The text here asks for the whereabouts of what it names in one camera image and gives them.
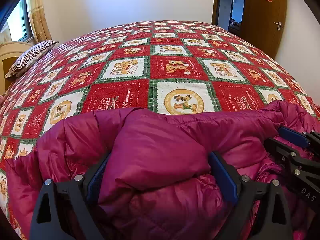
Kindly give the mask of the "magenta quilted down jacket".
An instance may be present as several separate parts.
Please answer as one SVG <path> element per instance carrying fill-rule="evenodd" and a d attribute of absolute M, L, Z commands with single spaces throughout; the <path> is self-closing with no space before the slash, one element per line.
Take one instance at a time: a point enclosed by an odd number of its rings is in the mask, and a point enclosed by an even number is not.
<path fill-rule="evenodd" d="M 230 211 L 208 157 L 214 152 L 250 180 L 287 186 L 263 142 L 287 126 L 319 131 L 305 109 L 274 101 L 260 110 L 163 115 L 142 108 L 93 111 L 60 120 L 27 155 L 7 159 L 12 226 L 28 237 L 46 179 L 72 181 L 108 155 L 98 224 L 115 239 L 211 239 Z"/>

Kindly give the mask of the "brown wooden door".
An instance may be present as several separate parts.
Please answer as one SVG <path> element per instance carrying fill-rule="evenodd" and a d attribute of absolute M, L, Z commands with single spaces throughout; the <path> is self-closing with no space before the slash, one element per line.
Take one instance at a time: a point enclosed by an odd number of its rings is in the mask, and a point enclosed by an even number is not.
<path fill-rule="evenodd" d="M 245 0 L 240 37 L 274 59 L 281 42 L 286 11 L 287 0 Z M 280 31 L 273 22 L 281 22 Z"/>

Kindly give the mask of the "red patchwork bear bedspread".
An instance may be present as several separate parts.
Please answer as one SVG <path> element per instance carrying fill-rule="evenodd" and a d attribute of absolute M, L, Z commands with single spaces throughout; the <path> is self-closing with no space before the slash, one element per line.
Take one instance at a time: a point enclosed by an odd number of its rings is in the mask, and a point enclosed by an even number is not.
<path fill-rule="evenodd" d="M 60 120 L 124 108 L 163 115 L 252 111 L 274 101 L 319 120 L 311 98 L 282 66 L 220 27 L 139 22 L 80 36 L 44 55 L 5 93 L 1 208 L 11 224 L 7 159 L 30 153 Z"/>

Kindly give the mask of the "striped plaid pillow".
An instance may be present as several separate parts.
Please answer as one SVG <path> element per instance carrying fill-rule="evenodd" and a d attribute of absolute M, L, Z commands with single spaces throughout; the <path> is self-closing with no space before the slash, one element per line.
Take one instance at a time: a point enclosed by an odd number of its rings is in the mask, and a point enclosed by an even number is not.
<path fill-rule="evenodd" d="M 26 71 L 28 71 L 37 61 L 39 61 L 44 55 L 51 51 L 57 44 L 57 41 L 46 40 L 42 41 L 30 49 L 25 51 L 10 67 L 8 73 L 5 74 L 5 78 L 20 77 Z"/>

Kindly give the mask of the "cream wooden headboard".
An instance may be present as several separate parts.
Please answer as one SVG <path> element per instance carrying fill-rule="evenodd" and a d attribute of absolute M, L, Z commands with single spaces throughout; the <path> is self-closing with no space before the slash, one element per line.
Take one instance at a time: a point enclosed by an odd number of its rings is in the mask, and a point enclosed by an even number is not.
<path fill-rule="evenodd" d="M 27 42 L 7 42 L 1 44 L 0 49 L 0 93 L 4 93 L 8 90 L 10 85 L 15 82 L 15 77 L 5 78 L 11 66 L 14 62 L 33 45 Z"/>

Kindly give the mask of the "beige right curtain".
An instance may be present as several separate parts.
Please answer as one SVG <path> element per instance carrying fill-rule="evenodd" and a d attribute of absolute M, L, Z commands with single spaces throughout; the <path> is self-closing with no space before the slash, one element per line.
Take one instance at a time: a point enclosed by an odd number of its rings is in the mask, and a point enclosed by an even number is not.
<path fill-rule="evenodd" d="M 46 21 L 43 0 L 27 0 L 27 13 L 35 42 L 51 40 L 52 36 Z"/>

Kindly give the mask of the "window with dark frame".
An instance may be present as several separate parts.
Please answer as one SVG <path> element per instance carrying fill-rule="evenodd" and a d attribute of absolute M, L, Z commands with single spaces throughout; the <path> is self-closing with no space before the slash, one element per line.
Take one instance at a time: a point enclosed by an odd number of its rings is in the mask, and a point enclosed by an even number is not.
<path fill-rule="evenodd" d="M 12 41 L 27 41 L 32 31 L 27 12 L 27 0 L 20 0 L 7 19 Z"/>

